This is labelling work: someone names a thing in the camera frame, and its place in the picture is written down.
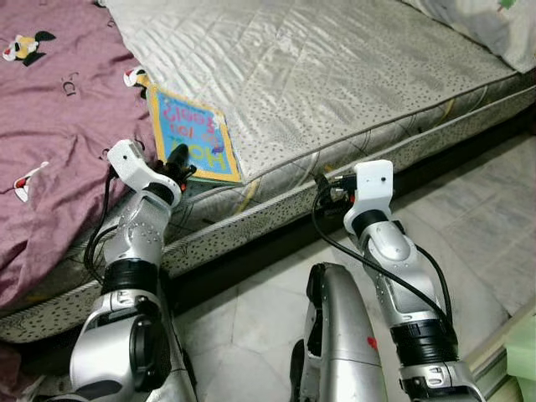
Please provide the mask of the blue yellow children's book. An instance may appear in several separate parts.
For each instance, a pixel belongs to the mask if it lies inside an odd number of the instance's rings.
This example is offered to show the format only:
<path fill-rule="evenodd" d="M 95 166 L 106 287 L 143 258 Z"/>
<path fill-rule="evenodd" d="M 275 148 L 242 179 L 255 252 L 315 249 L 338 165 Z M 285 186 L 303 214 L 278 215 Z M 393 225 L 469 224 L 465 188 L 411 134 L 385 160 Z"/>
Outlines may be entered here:
<path fill-rule="evenodd" d="M 188 146 L 188 161 L 200 183 L 238 185 L 244 182 L 224 115 L 157 85 L 147 89 L 157 156 L 167 160 L 177 145 Z"/>

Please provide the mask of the white pillow green leaf print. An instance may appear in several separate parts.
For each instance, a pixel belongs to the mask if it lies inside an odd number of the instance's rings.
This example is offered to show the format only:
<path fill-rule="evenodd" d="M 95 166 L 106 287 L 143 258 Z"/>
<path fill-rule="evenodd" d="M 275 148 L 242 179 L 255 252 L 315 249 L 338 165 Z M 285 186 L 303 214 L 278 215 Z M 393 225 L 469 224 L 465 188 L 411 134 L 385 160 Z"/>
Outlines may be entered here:
<path fill-rule="evenodd" d="M 519 73 L 535 69 L 536 0 L 401 0 L 486 46 Z"/>

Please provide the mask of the purple cartoon print blanket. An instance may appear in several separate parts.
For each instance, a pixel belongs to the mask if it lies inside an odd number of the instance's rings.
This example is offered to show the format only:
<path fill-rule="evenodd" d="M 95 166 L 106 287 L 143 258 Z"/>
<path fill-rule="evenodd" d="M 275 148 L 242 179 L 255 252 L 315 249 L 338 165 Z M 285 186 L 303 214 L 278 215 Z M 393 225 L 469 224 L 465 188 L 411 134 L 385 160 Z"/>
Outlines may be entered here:
<path fill-rule="evenodd" d="M 105 153 L 153 145 L 138 66 L 95 0 L 0 0 L 0 311 L 22 306 L 115 206 Z"/>

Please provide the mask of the grey floor door track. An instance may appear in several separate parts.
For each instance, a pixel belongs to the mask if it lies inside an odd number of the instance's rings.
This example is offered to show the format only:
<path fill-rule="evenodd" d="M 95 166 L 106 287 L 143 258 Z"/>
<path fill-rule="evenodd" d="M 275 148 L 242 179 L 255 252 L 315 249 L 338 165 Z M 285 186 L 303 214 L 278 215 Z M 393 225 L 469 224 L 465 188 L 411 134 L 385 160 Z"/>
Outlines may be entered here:
<path fill-rule="evenodd" d="M 476 385 L 487 402 L 523 402 L 517 380 L 507 372 L 507 352 L 504 346 L 507 333 L 517 317 L 529 312 L 535 317 L 536 302 L 521 307 L 483 344 L 466 356 L 466 363 L 474 375 Z"/>

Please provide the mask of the pale green plastic container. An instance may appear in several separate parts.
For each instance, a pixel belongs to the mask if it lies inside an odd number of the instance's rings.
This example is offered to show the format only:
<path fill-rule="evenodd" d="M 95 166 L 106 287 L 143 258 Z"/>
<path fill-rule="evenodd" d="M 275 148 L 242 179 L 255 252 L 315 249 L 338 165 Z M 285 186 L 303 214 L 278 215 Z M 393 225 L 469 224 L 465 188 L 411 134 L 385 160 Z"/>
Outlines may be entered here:
<path fill-rule="evenodd" d="M 516 318 L 504 346 L 507 372 L 517 380 L 523 402 L 536 402 L 536 321 L 532 312 Z"/>

